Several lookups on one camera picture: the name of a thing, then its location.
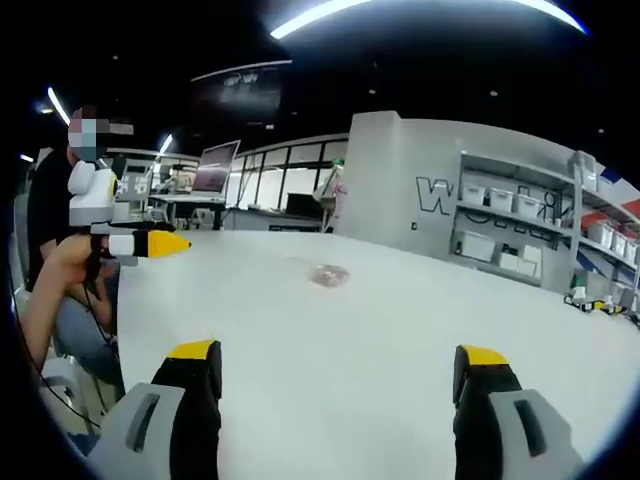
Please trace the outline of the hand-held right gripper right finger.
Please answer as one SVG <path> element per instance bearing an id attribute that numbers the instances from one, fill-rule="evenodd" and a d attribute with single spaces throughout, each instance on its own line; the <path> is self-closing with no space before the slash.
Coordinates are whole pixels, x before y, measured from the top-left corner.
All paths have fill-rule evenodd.
<path id="1" fill-rule="evenodd" d="M 574 479 L 571 427 L 500 353 L 459 345 L 452 382 L 457 479 Z"/>

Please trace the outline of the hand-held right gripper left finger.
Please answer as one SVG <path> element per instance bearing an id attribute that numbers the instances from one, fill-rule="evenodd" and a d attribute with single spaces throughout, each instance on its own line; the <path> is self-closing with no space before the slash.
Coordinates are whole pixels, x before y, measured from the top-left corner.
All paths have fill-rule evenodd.
<path id="1" fill-rule="evenodd" d="M 112 408 L 87 462 L 100 479 L 217 479 L 221 398 L 221 344 L 181 344 Z"/>

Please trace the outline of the person's left hand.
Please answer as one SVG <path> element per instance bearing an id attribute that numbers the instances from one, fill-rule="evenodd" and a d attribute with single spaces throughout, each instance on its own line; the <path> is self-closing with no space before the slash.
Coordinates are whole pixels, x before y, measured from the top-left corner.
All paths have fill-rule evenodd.
<path id="1" fill-rule="evenodd" d="M 88 235 L 74 235 L 62 241 L 53 252 L 65 293 L 80 302 L 106 330 L 112 321 L 112 303 L 106 280 L 115 273 L 112 266 L 101 265 L 94 280 L 88 279 L 87 264 L 92 253 Z"/>

